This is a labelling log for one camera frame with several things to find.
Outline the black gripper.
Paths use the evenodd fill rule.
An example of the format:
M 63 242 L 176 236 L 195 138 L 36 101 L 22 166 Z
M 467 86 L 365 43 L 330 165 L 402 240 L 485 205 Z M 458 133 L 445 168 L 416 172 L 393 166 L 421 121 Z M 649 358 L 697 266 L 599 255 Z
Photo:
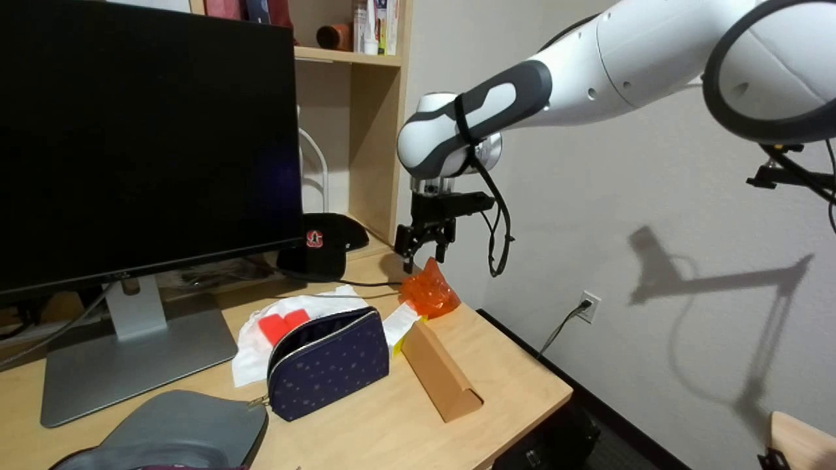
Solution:
M 433 259 L 446 260 L 446 247 L 455 242 L 455 221 L 475 210 L 493 205 L 493 198 L 484 189 L 453 192 L 453 189 L 416 189 L 411 201 L 414 229 L 408 225 L 398 226 L 394 252 L 406 270 L 416 269 L 419 240 L 437 240 Z

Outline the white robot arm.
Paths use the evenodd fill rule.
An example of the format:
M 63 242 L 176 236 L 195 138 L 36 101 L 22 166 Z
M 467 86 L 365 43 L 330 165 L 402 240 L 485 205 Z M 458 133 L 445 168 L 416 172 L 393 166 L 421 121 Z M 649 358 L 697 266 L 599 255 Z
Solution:
M 717 121 L 771 155 L 756 183 L 834 180 L 787 153 L 836 135 L 836 0 L 617 0 L 463 93 L 429 93 L 398 135 L 419 180 L 484 172 L 515 125 L 581 125 L 690 84 Z

